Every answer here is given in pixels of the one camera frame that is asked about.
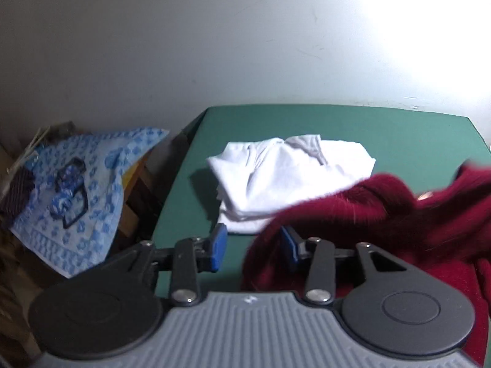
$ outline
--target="green tabletop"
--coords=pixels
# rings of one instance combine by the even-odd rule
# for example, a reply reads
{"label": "green tabletop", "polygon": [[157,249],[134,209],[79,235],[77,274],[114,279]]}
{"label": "green tabletop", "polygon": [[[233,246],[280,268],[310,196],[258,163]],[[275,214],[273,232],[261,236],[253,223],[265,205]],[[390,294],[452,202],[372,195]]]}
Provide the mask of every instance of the green tabletop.
{"label": "green tabletop", "polygon": [[[484,141],[466,117],[391,108],[340,105],[220,106],[206,111],[155,228],[157,247],[189,236],[207,236],[215,225],[217,181],[205,159],[228,142],[262,141],[302,134],[362,143],[376,158],[374,173],[399,176],[414,192],[447,186],[466,159],[491,164]],[[230,236],[220,272],[199,275],[203,291],[238,290],[251,236]],[[165,296],[168,273],[157,294]]]}

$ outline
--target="metal screw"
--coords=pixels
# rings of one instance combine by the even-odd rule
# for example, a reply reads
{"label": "metal screw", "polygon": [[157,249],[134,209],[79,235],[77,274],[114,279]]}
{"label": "metal screw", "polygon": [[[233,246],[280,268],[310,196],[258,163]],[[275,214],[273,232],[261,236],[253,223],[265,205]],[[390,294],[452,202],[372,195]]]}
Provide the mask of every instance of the metal screw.
{"label": "metal screw", "polygon": [[172,293],[172,298],[179,303],[191,303],[197,295],[190,289],[178,289]]}
{"label": "metal screw", "polygon": [[305,297],[313,303],[325,303],[331,298],[331,293],[324,289],[311,289]]}

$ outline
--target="dark cloth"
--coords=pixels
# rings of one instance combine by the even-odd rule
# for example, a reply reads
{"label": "dark cloth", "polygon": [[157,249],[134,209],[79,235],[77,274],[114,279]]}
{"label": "dark cloth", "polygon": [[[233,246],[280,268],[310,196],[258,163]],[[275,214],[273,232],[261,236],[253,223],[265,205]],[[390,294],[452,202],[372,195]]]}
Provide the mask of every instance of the dark cloth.
{"label": "dark cloth", "polygon": [[10,227],[15,218],[24,210],[34,189],[34,174],[21,166],[10,183],[5,197],[0,201],[0,213],[4,216],[3,226]]}
{"label": "dark cloth", "polygon": [[279,249],[282,225],[338,248],[373,243],[460,290],[476,312],[464,351],[483,364],[491,301],[491,168],[462,165],[448,188],[420,201],[398,178],[376,174],[347,191],[290,207],[248,250],[243,290],[303,293],[304,274],[291,275]]}

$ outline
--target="white wall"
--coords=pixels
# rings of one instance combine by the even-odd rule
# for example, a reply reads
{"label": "white wall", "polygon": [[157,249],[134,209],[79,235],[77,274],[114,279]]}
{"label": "white wall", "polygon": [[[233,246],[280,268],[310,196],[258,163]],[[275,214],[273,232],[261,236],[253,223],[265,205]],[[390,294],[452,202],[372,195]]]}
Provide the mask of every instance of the white wall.
{"label": "white wall", "polygon": [[179,131],[214,104],[469,116],[491,141],[491,0],[0,0],[0,115],[21,138]]}

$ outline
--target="blue patterned towel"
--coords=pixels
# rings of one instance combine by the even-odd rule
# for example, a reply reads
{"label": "blue patterned towel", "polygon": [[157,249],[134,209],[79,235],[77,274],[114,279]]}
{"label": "blue patterned towel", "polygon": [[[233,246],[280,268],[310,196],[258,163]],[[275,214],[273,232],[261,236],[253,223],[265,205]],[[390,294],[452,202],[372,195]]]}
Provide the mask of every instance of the blue patterned towel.
{"label": "blue patterned towel", "polygon": [[[35,189],[11,231],[65,277],[102,262],[116,234],[123,208],[122,175],[167,134],[158,128],[139,128],[112,134],[79,135],[38,150],[39,159],[32,168]],[[56,194],[56,173],[73,157],[81,158],[87,167],[84,182],[89,210],[64,230],[62,221],[53,219],[48,207]],[[70,215],[75,217],[83,209],[82,195],[77,194],[72,203],[67,221]]]}

